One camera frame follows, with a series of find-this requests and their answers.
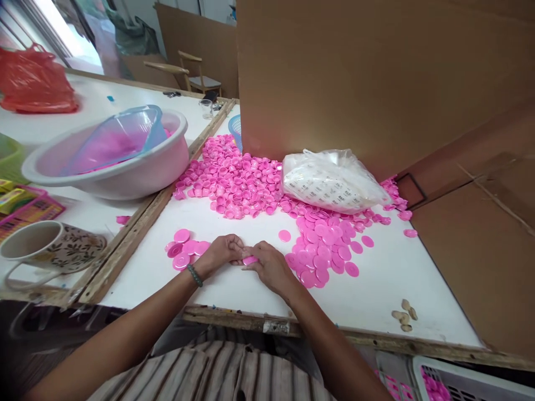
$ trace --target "red plastic bag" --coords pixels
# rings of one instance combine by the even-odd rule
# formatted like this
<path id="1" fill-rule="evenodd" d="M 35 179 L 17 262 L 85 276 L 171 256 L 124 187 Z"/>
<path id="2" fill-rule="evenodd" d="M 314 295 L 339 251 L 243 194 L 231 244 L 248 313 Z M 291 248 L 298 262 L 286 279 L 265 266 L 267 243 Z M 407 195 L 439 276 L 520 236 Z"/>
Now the red plastic bag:
<path id="1" fill-rule="evenodd" d="M 0 106 L 17 113 L 72 113 L 78 102 L 52 53 L 34 43 L 21 51 L 0 48 Z"/>

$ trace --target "table surface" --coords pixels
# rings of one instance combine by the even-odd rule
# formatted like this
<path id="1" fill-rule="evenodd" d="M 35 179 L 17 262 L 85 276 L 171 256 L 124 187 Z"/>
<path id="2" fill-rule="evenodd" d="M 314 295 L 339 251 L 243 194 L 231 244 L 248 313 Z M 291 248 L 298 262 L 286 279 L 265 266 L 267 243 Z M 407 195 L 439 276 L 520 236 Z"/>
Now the table surface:
<path id="1" fill-rule="evenodd" d="M 134 86 L 116 84 L 88 77 L 67 74 L 67 78 L 79 98 L 80 110 L 73 114 L 15 114 L 0 108 L 0 131 L 23 144 L 29 154 L 41 144 L 65 132 L 76 129 L 91 121 L 104 121 L 120 111 L 131 107 L 156 104 L 161 108 L 182 112 L 188 120 L 185 137 L 188 146 L 209 124 L 202 118 L 199 99 L 193 97 L 168 98 L 160 91 Z M 143 199 L 133 201 L 112 201 L 94 197 L 73 187 L 40 187 L 48 191 L 66 207 L 57 220 L 77 226 L 96 234 L 101 234 L 110 242 L 119 232 L 117 216 L 131 216 L 139 208 Z M 0 260 L 0 273 L 3 275 L 14 263 Z M 46 274 L 41 269 L 28 265 L 17 268 L 11 278 L 26 282 L 36 282 Z M 48 284 L 55 287 L 71 288 L 84 271 L 60 276 Z"/>
<path id="2" fill-rule="evenodd" d="M 15 138 L 28 150 L 33 150 L 54 136 L 75 130 L 87 121 L 98 117 L 104 120 L 118 111 L 144 104 L 156 104 L 184 113 L 189 123 L 186 132 L 188 145 L 208 124 L 207 120 L 202 119 L 198 99 L 184 96 L 169 99 L 159 91 L 76 75 L 68 75 L 68 78 L 82 101 L 78 113 L 16 115 L 0 109 L 2 133 Z M 106 98 L 110 95 L 115 99 L 113 103 Z M 239 113 L 240 107 L 236 105 L 218 129 L 217 135 L 228 134 L 228 121 Z M 120 226 L 115 222 L 115 217 L 133 214 L 141 203 L 141 200 L 105 201 L 70 187 L 46 189 L 55 197 L 63 197 L 61 200 L 68 203 L 68 210 L 59 218 L 60 221 L 103 234 L 108 240 L 119 232 Z M 403 235 L 404 229 L 412 228 L 410 223 L 400 220 L 396 212 L 385 212 L 381 207 L 376 208 L 376 212 L 390 216 L 392 224 L 374 224 L 366 229 L 365 234 L 373 238 L 375 247 L 365 249 L 361 255 L 353 254 L 352 261 L 360 269 L 359 277 L 331 273 L 325 288 L 310 290 L 318 304 L 333 322 L 350 330 L 483 347 L 424 245 L 419 238 Z M 211 211 L 207 198 L 171 199 L 101 304 L 131 309 L 174 277 L 178 272 L 172 268 L 171 259 L 163 248 L 180 228 L 188 228 L 193 232 L 193 238 L 199 241 L 213 241 L 217 236 L 228 233 L 238 234 L 247 245 L 265 240 L 282 253 L 290 252 L 299 236 L 295 220 L 280 210 L 272 216 L 262 213 L 256 219 L 247 216 L 237 221 L 223 219 Z M 279 240 L 281 229 L 291 233 L 290 242 Z M 5 272 L 9 266 L 2 261 L 0 272 Z M 81 274 L 58 278 L 51 284 L 69 288 Z M 12 277 L 37 281 L 40 275 L 30 266 L 21 266 Z M 207 284 L 197 291 L 190 304 L 215 305 L 244 313 L 283 318 L 290 316 L 286 304 L 269 291 L 254 272 L 225 266 Z M 410 333 L 401 331 L 399 322 L 391 316 L 392 310 L 401 310 L 402 299 L 408 299 L 419 316 L 419 320 L 412 323 L 413 331 Z"/>

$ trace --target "striped shirt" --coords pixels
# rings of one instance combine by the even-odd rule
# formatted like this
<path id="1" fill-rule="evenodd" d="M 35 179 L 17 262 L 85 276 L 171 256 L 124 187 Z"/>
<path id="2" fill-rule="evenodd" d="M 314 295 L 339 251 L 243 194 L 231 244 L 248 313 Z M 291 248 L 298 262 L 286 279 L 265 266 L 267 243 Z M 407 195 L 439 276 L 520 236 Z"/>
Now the striped shirt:
<path id="1" fill-rule="evenodd" d="M 233 339 L 205 334 L 145 359 L 108 380 L 89 400 L 334 401 L 318 380 L 292 362 L 245 344 L 239 331 Z"/>

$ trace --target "cardboard partition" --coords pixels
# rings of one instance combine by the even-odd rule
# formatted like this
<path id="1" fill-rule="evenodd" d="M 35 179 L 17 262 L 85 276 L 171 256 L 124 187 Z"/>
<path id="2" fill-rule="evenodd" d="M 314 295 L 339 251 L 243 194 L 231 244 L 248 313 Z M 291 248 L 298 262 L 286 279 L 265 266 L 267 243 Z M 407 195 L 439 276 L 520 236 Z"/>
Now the cardboard partition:
<path id="1" fill-rule="evenodd" d="M 151 85 L 181 89 L 174 75 L 149 68 L 143 63 L 144 61 L 149 61 L 165 64 L 167 63 L 167 60 L 164 59 L 162 55 L 121 56 L 121 59 L 136 81 Z"/>
<path id="2" fill-rule="evenodd" d="M 222 83 L 223 96 L 238 98 L 236 27 L 155 4 L 168 62 L 179 66 L 178 50 L 202 58 L 202 74 Z M 194 63 L 187 63 L 189 76 L 198 76 Z M 183 77 L 178 78 L 186 88 Z"/>
<path id="3" fill-rule="evenodd" d="M 244 150 L 383 180 L 535 93 L 531 0 L 239 0 Z"/>
<path id="4" fill-rule="evenodd" d="M 469 183 L 471 175 L 486 174 L 512 155 L 535 153 L 535 100 L 508 110 L 444 146 L 423 160 L 400 173 L 411 173 L 414 180 L 431 202 L 440 196 Z M 409 201 L 409 207 L 422 207 L 425 202 L 410 180 L 399 182 L 401 195 Z"/>
<path id="5" fill-rule="evenodd" d="M 535 158 L 502 159 L 411 222 L 482 341 L 535 360 Z"/>

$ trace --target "person's left hand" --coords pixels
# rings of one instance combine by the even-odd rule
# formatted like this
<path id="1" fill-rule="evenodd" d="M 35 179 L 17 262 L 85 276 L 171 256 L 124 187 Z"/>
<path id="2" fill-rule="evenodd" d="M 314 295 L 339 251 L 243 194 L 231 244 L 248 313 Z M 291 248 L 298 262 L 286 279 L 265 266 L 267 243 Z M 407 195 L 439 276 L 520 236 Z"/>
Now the person's left hand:
<path id="1" fill-rule="evenodd" d="M 210 248 L 194 263 L 194 266 L 200 270 L 199 274 L 205 279 L 226 263 L 243 265 L 242 259 L 249 255 L 244 249 L 241 238 L 235 234 L 229 234 L 217 237 Z"/>

